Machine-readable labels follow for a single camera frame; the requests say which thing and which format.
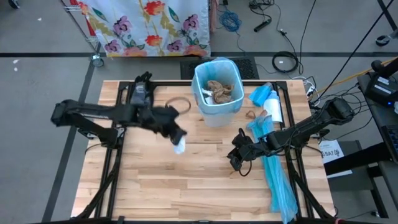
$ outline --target trash bin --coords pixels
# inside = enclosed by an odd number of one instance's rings
[[[216,80],[222,85],[234,85],[231,92],[233,101],[219,105],[207,104],[201,89],[207,90],[208,80]],[[199,111],[209,127],[229,124],[242,107],[244,97],[242,79],[236,64],[227,58],[217,58],[198,65],[195,68],[191,87]]]

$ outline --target concrete floor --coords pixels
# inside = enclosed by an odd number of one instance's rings
[[[70,53],[91,50],[58,1],[19,2],[22,7],[12,10],[7,1],[0,1],[0,219],[5,224],[41,222],[69,132],[69,128],[55,128],[50,122],[50,115],[56,102],[68,98],[79,99],[90,61],[87,57],[76,55],[15,58],[12,57],[15,54],[2,53]],[[289,39],[298,50],[312,1],[276,2],[282,9],[279,27],[288,32]],[[243,21],[239,30],[239,46],[247,52],[257,52],[260,56],[270,56],[280,50],[291,51],[289,43],[275,31],[275,20],[279,15],[277,8],[270,7],[267,10],[274,21],[260,32],[254,33],[252,29],[261,23],[262,17],[253,14],[247,4],[246,0],[229,0],[228,9],[236,12]],[[398,2],[393,3],[390,11],[398,22],[398,14],[394,14],[398,11]],[[350,53],[380,13],[377,1],[318,1],[308,23],[303,52]],[[75,15],[84,25],[82,16],[79,13]],[[390,59],[391,55],[398,55],[398,41],[381,48],[374,44],[376,37],[391,31],[389,23],[383,17],[358,52],[384,54],[378,54],[380,57],[352,58],[339,80],[369,68],[375,59],[383,61]],[[236,39],[235,33],[224,29],[217,30],[211,36],[212,52],[224,56],[240,52],[236,46]],[[313,75],[317,86],[323,88],[337,74],[347,54],[307,56],[302,59],[305,67],[303,76]],[[13,63],[15,59],[19,59],[16,64]],[[180,78],[180,58],[105,58],[104,61],[105,66],[94,69],[86,102],[98,101],[103,80],[133,80],[147,70],[154,74],[153,79]],[[271,57],[256,57],[256,63],[273,71]],[[288,78],[283,74],[270,75],[261,67],[258,67],[258,70],[261,79]],[[297,71],[290,74],[291,77],[297,75]],[[328,93],[348,89],[355,83],[356,80],[351,80],[331,88]],[[336,138],[362,126],[370,116],[369,112],[361,113],[344,126],[331,127],[328,138]],[[364,138],[364,133],[377,136],[377,141]],[[366,128],[340,140],[355,139],[360,141],[362,147],[381,141],[373,121]],[[87,140],[77,134],[53,220],[65,220],[70,217],[86,144]],[[376,182],[390,219],[375,218],[367,214],[353,220],[394,223],[393,220],[398,218],[398,212],[389,198],[384,181],[377,179]],[[370,192],[334,192],[332,189],[332,196],[341,218],[375,209]]]

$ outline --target floral curtain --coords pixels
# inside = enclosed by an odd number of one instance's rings
[[[81,0],[108,57],[210,56],[207,0]]]

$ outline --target wooden table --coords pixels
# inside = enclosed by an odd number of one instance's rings
[[[300,80],[288,80],[287,84],[297,123],[310,116],[305,90]],[[118,81],[104,81],[99,104],[114,105],[118,85]],[[185,153],[176,155],[170,141],[159,134],[129,128],[124,140],[113,219],[123,215],[126,220],[280,220],[279,213],[269,211],[271,192],[261,160],[253,161],[251,173],[241,177],[226,158],[233,149],[231,141],[238,134],[238,128],[245,128],[251,121],[245,114],[250,110],[257,115],[261,112],[247,98],[254,89],[255,86],[244,87],[243,107],[229,126],[209,128],[197,110],[190,86],[158,86],[155,90],[156,105],[164,105],[175,96],[185,96],[192,102],[190,112],[177,120],[188,132]],[[282,99],[284,117],[288,119],[284,105]],[[183,110],[187,104],[175,102],[173,106]],[[96,122],[102,126],[111,125],[110,121]],[[89,146],[98,143],[90,141]],[[315,141],[310,141],[309,145],[318,148]],[[82,212],[98,190],[105,153],[106,149],[100,146],[87,152],[72,216]],[[333,201],[320,153],[305,148],[302,159],[309,189],[333,215]],[[287,174],[285,157],[281,157],[281,161]],[[247,168],[248,163],[243,165],[243,172]],[[300,207],[306,216],[303,195],[297,188]],[[107,197],[108,194],[105,195],[103,210],[106,210]]]

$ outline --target wheel caster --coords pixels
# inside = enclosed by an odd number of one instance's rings
[[[377,46],[385,46],[390,42],[390,40],[388,39],[388,37],[386,35],[381,35],[380,37],[378,37],[376,39],[376,44]]]
[[[374,217],[380,218],[380,214],[379,214],[378,211],[373,211],[373,212],[371,212],[371,215],[374,216]]]
[[[9,4],[13,9],[19,9],[18,0],[8,0],[8,4]]]
[[[91,61],[94,67],[102,67],[104,65],[104,60],[99,55],[93,55]]]

